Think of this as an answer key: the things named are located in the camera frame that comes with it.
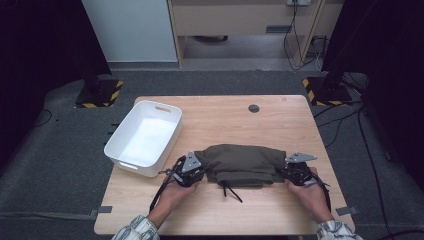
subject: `black cord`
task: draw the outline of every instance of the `black cord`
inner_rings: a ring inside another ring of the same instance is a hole
[[[347,101],[347,102],[342,102],[342,103],[339,103],[339,104],[331,105],[330,107],[328,107],[328,108],[322,110],[321,112],[315,114],[314,118],[318,117],[319,115],[321,115],[321,114],[323,114],[323,113],[327,112],[328,110],[333,109],[335,107],[343,106],[343,105],[349,104],[349,103],[360,103],[360,102],[362,102],[362,101]]]
[[[322,50],[321,50],[321,52],[317,52],[317,48],[316,48],[316,46],[315,46],[315,41],[316,40],[319,40],[319,39],[325,39],[324,40],[324,46],[323,46],[323,48],[322,48]],[[326,52],[327,52],[327,48],[325,47],[325,45],[326,45],[326,42],[327,41],[330,41],[329,39],[326,39],[326,38],[323,38],[323,37],[316,37],[316,36],[314,36],[314,37],[312,37],[312,40],[311,40],[311,45],[312,45],[312,47],[314,48],[314,51],[313,52],[307,52],[307,54],[313,54],[314,56],[315,56],[315,58],[317,57],[317,55],[322,55],[323,56],[323,58],[324,58],[324,56],[325,56],[325,54],[326,54]]]
[[[224,190],[224,197],[227,197],[227,191],[226,191],[227,188],[234,194],[234,196],[237,197],[237,199],[241,203],[243,203],[243,200],[241,200],[240,196],[236,192],[234,192],[234,190],[225,181],[222,182],[222,189]]]
[[[168,172],[168,170],[166,171],[167,172],[166,173],[167,174],[167,177],[166,177],[165,181],[163,181],[163,183],[160,186],[160,188],[158,189],[158,191],[156,192],[156,195],[153,198],[152,203],[150,204],[149,212],[151,212],[153,210],[153,208],[155,208],[156,203],[157,203],[160,195],[162,194],[163,190],[165,190],[166,186],[169,183],[173,182],[173,181],[170,181],[170,180],[171,180],[172,175],[174,175],[175,169],[177,169],[178,164],[180,162],[184,161],[185,159],[186,159],[186,156],[182,156],[182,157],[178,158],[177,162],[174,164],[174,166],[172,167],[171,171],[170,172]]]
[[[52,113],[50,110],[43,109],[43,111],[44,111],[44,112],[48,112],[48,113],[49,113],[49,118],[48,118],[46,121],[44,121],[43,123],[40,123],[40,124],[34,125],[34,126],[32,126],[32,127],[40,127],[40,126],[43,126],[44,124],[48,123],[48,122],[52,119],[52,117],[53,117],[53,113]]]
[[[62,220],[96,220],[96,216],[71,214],[71,213],[45,213],[45,212],[14,212],[0,213],[0,219],[14,218],[47,218],[47,219],[62,219]]]
[[[324,44],[322,45],[322,59],[325,59],[325,54],[327,53],[327,36],[324,37]]]
[[[339,124],[337,124],[336,134],[334,135],[333,140],[332,140],[329,144],[325,145],[325,148],[328,148],[328,147],[329,147],[329,146],[331,146],[334,142],[336,142],[337,136],[339,135],[340,125],[342,125],[343,120],[344,120],[344,119],[341,119],[341,120],[339,121]]]
[[[401,236],[401,235],[406,235],[406,234],[412,234],[412,233],[424,233],[423,230],[406,230],[406,231],[400,231],[400,232],[396,232],[387,236],[384,236],[382,238],[379,238],[378,240],[386,240],[389,238],[396,237],[396,236]]]
[[[295,2],[295,4],[294,4],[294,6],[293,6],[293,18],[292,18],[292,21],[291,21],[291,23],[290,23],[290,29],[292,29],[293,28],[293,32],[294,32],[294,35],[295,35],[295,37],[296,37],[296,42],[297,42],[297,47],[298,47],[298,49],[299,49],[299,54],[300,54],[300,43],[299,43],[299,38],[298,38],[298,36],[297,36],[297,33],[296,33],[296,14],[297,14],[297,2]],[[299,67],[299,68],[294,68],[293,67],[293,65],[291,64],[291,61],[290,61],[290,58],[289,58],[289,55],[288,55],[288,53],[287,53],[287,49],[286,49],[286,42],[287,42],[287,35],[288,35],[288,33],[289,33],[289,31],[287,31],[286,32],[286,34],[285,34],[285,36],[284,36],[284,40],[283,40],[283,48],[284,48],[284,52],[285,52],[285,54],[286,54],[286,56],[287,56],[287,60],[289,61],[289,65],[290,65],[290,68],[292,69],[292,70],[294,70],[294,71],[297,71],[297,70],[300,70],[300,69],[302,69],[304,66],[306,66],[306,65],[308,65],[308,64],[310,64],[311,62],[313,62],[314,60],[315,60],[315,58],[313,58],[313,59],[311,59],[310,61],[308,61],[308,62],[304,62],[303,60],[302,60],[302,58],[301,58],[301,62],[304,64],[303,66],[301,66],[301,67]]]
[[[322,179],[316,175],[313,172],[310,172],[310,174],[312,175],[313,178],[315,178],[315,180],[317,181],[318,185],[322,188],[322,190],[324,191],[324,195],[325,195],[325,201],[327,202],[327,207],[328,210],[330,210],[331,212],[331,199],[330,199],[330,191],[328,191],[328,189],[325,187],[325,183],[322,181]]]
[[[367,142],[367,139],[365,137],[365,133],[364,133],[364,130],[363,130],[362,124],[361,124],[361,111],[362,111],[363,108],[364,107],[361,107],[359,109],[359,111],[358,111],[358,125],[359,125],[359,130],[361,131],[362,139],[364,141],[365,148],[366,148],[367,153],[368,153],[368,158],[370,159],[371,167],[372,167],[372,170],[373,170],[373,173],[374,173],[375,182],[377,184],[378,198],[379,198],[379,201],[380,201],[380,207],[381,207],[381,212],[383,214],[384,224],[386,225],[386,229],[387,229],[387,232],[389,233],[389,235],[392,235],[392,231],[390,230],[389,222],[388,222],[387,216],[386,216],[386,210],[384,208],[383,195],[381,194],[381,188],[380,188],[380,180],[378,179],[378,175],[377,175],[377,171],[376,171],[376,168],[375,168],[374,160],[373,160],[373,158],[371,156],[370,148],[368,146],[368,142]]]
[[[344,116],[344,117],[337,118],[337,119],[333,119],[333,120],[331,120],[331,121],[329,121],[329,122],[326,122],[326,123],[323,123],[323,124],[321,124],[321,125],[318,125],[317,127],[322,127],[322,126],[328,125],[328,124],[330,124],[330,123],[333,123],[333,122],[335,122],[335,121],[340,121],[340,120],[344,120],[344,119],[346,119],[346,118],[348,118],[348,117],[351,117],[351,116],[355,115],[355,113],[357,113],[357,112],[358,112],[361,108],[356,109],[355,111],[353,111],[352,113],[349,113],[348,115],[346,115],[346,116]]]

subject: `hand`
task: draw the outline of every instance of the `hand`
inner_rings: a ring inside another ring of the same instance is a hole
[[[185,197],[195,192],[199,184],[200,182],[196,182],[188,188],[181,187],[178,185],[178,183],[175,182],[174,177],[172,177],[160,195],[159,203],[161,201],[166,201],[167,204],[170,205],[172,209],[174,209],[182,202]]]
[[[189,188],[181,187],[174,181],[174,177],[172,177],[160,195],[155,208],[153,208],[147,218],[159,229],[169,214],[171,214],[185,197],[195,192],[199,184],[200,182],[196,182]]]
[[[318,175],[316,168],[311,167],[311,171]],[[317,223],[334,220],[333,215],[328,210],[324,190],[317,184],[308,186],[296,186],[290,181],[286,181],[288,189],[300,200],[302,205],[311,212]]]

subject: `white plastic basket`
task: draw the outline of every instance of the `white plastic basket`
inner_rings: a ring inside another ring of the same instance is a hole
[[[104,153],[117,167],[155,177],[162,170],[181,130],[181,109],[140,101],[113,133]]]

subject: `wooden table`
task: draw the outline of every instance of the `wooden table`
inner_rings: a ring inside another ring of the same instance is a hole
[[[339,217],[334,209],[346,203],[305,97],[297,95],[256,96],[155,96],[140,97],[183,111],[183,130],[164,168],[170,168],[189,150],[229,143],[266,146],[316,155],[309,166],[318,169],[331,187],[333,215],[354,230],[350,215]],[[249,106],[259,106],[252,113]],[[114,167],[99,213],[97,234],[115,234],[137,215],[147,215],[150,203],[165,175],[144,177]],[[224,197],[216,183],[202,180],[197,191],[176,209],[160,228],[161,235],[307,235],[315,234],[316,223],[284,183],[262,189],[236,189]]]

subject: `cable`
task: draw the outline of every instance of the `cable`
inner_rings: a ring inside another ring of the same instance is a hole
[[[162,194],[163,190],[165,190],[166,186],[167,186],[170,182],[172,182],[172,181],[170,181],[170,180],[171,180],[171,177],[174,175],[175,169],[177,169],[178,163],[180,163],[180,162],[184,161],[184,160],[185,160],[185,158],[186,158],[186,156],[182,156],[182,157],[178,158],[177,162],[174,164],[174,166],[172,167],[172,169],[171,169],[169,172],[168,172],[168,170],[169,170],[169,169],[168,169],[168,170],[166,170],[166,175],[167,175],[167,177],[166,177],[165,181],[163,181],[163,183],[162,183],[162,185],[160,186],[159,190],[156,192],[156,195],[155,195],[155,197],[153,198],[152,203],[150,204],[149,212],[151,212],[151,211],[153,210],[153,208],[155,208],[156,203],[157,203],[157,201],[158,201],[158,199],[159,199],[160,195]]]
[[[315,38],[315,39],[324,39],[324,44],[323,44],[323,49],[321,50],[320,53],[317,53],[317,49],[314,46],[314,50],[315,50],[315,56],[316,56],[316,61],[315,61],[315,68],[320,72],[320,73],[324,73],[327,74],[328,72],[326,71],[322,71],[322,66],[321,63],[319,61],[319,57],[322,54],[322,58],[325,57],[326,54],[326,42],[327,42],[327,36],[325,36],[324,38]]]
[[[325,54],[327,53],[327,35],[324,36],[324,44],[322,45],[322,59],[325,59]]]
[[[292,21],[291,21],[291,23],[290,23],[290,29],[292,29],[292,28],[293,28],[293,32],[294,32],[294,35],[295,35],[295,37],[296,37],[297,47],[298,47],[298,49],[299,49],[299,54],[300,54],[300,52],[301,52],[301,51],[300,51],[300,43],[299,43],[299,38],[298,38],[297,33],[296,33],[296,21],[295,21],[295,19],[296,19],[296,14],[297,14],[297,1],[294,1],[294,5],[293,5],[293,18],[292,18]],[[299,68],[294,68],[294,67],[293,67],[293,65],[291,64],[291,61],[290,61],[290,58],[289,58],[289,55],[288,55],[288,53],[287,53],[287,49],[286,49],[286,42],[287,42],[287,35],[288,35],[288,33],[289,33],[289,31],[287,31],[287,32],[286,32],[286,34],[285,34],[285,36],[284,36],[284,40],[283,40],[283,48],[284,48],[284,52],[286,53],[287,60],[289,61],[290,68],[291,68],[292,70],[294,70],[294,71],[297,71],[297,70],[302,69],[304,66],[306,66],[306,65],[310,64],[311,62],[313,62],[313,61],[315,60],[315,58],[311,59],[311,60],[310,60],[310,61],[308,61],[308,62],[304,62],[304,61],[301,59],[300,61],[303,63],[303,66],[301,66],[301,67],[299,67]]]
[[[363,101],[347,101],[347,102],[342,102],[342,103],[339,103],[339,104],[331,105],[330,107],[328,107],[328,108],[322,110],[321,112],[315,114],[314,115],[314,118],[318,117],[319,115],[327,112],[328,110],[330,110],[330,109],[332,109],[334,107],[342,106],[342,105],[349,104],[349,103],[361,103],[361,102],[363,102]]]
[[[48,112],[48,113],[50,114],[49,118],[48,118],[46,121],[44,121],[43,123],[40,123],[40,124],[34,125],[34,126],[32,126],[32,127],[40,127],[40,126],[43,126],[44,124],[48,123],[48,122],[52,119],[52,117],[53,117],[53,113],[52,113],[50,110],[43,109],[43,111],[44,111],[44,112]]]
[[[331,146],[331,145],[332,145],[332,144],[336,141],[337,136],[338,136],[338,134],[339,134],[340,125],[342,124],[343,120],[345,120],[345,119],[346,119],[346,118],[348,118],[348,117],[351,117],[351,116],[355,115],[355,114],[356,114],[358,111],[360,111],[360,109],[362,109],[363,107],[364,107],[364,106],[361,106],[360,108],[355,109],[355,111],[353,111],[352,113],[350,113],[350,114],[348,114],[348,115],[346,115],[346,116],[344,116],[344,117],[342,117],[342,118],[334,119],[334,120],[332,120],[332,121],[330,121],[330,122],[327,122],[327,123],[324,123],[324,124],[321,124],[321,125],[317,126],[317,127],[322,127],[322,126],[325,126],[325,125],[330,124],[330,123],[332,123],[332,122],[339,121],[339,124],[337,125],[336,134],[335,134],[335,136],[334,136],[333,140],[332,140],[330,143],[328,143],[327,145],[325,145],[325,148],[327,148],[327,147]]]
[[[16,212],[16,213],[0,213],[0,218],[50,218],[63,220],[96,220],[93,215],[80,215],[69,213],[42,213],[42,212]]]
[[[330,124],[330,123],[333,123],[333,122],[335,122],[335,121],[340,121],[340,120],[344,120],[344,119],[346,119],[346,118],[348,118],[348,117],[351,117],[351,116],[355,115],[355,114],[358,112],[358,110],[360,110],[361,108],[363,108],[363,106],[362,106],[362,107],[360,107],[360,108],[358,108],[358,109],[355,109],[355,111],[353,111],[352,113],[349,113],[348,115],[346,115],[346,116],[344,116],[344,117],[341,117],[341,118],[337,118],[337,119],[331,120],[331,121],[329,121],[329,122],[326,122],[326,123],[323,123],[323,124],[321,124],[321,125],[318,125],[317,127],[323,127],[323,126],[328,125],[328,124]]]
[[[313,36],[312,37],[312,40],[311,40],[311,46],[314,48],[314,51],[313,52],[310,52],[310,51],[308,51],[306,54],[312,54],[312,55],[314,55],[315,57],[316,57],[316,55],[317,55],[317,51],[316,51],[316,46],[315,46],[315,42],[317,41],[317,40],[321,40],[321,39],[325,39],[325,38],[323,38],[323,37],[317,37],[317,36]],[[325,51],[325,49],[323,48],[323,50],[321,50],[321,52],[320,52],[320,54],[322,54],[323,56],[324,56],[324,51]]]
[[[387,236],[384,236],[382,238],[379,238],[378,240],[386,240],[389,238],[396,237],[396,236],[401,236],[401,235],[406,235],[406,234],[412,234],[412,233],[424,233],[423,230],[406,230],[406,231],[400,231],[400,232],[396,232]]]
[[[330,186],[330,185],[328,185],[325,182],[323,182],[322,179],[320,177],[318,177],[318,175],[316,175],[315,173],[311,172],[311,175],[312,175],[313,178],[315,178],[315,180],[317,181],[318,185],[324,191],[325,201],[327,203],[328,210],[331,211],[330,191],[325,187],[325,186]]]
[[[381,194],[381,188],[380,188],[380,180],[378,179],[377,171],[375,169],[374,160],[373,160],[373,158],[371,156],[370,148],[368,146],[368,142],[367,142],[367,139],[365,137],[364,130],[363,130],[362,124],[361,124],[361,111],[362,111],[362,109],[363,109],[363,107],[358,112],[359,130],[361,131],[361,136],[362,136],[362,139],[364,141],[365,148],[366,148],[367,154],[368,154],[368,158],[370,159],[371,167],[372,167],[372,170],[373,170],[373,173],[374,173],[375,182],[377,184],[378,198],[379,198],[379,201],[380,201],[380,207],[381,207],[381,212],[383,214],[384,224],[386,225],[387,232],[389,233],[389,235],[391,235],[392,234],[392,231],[390,230],[389,222],[388,222],[387,216],[386,216],[386,210],[384,208],[383,196]]]

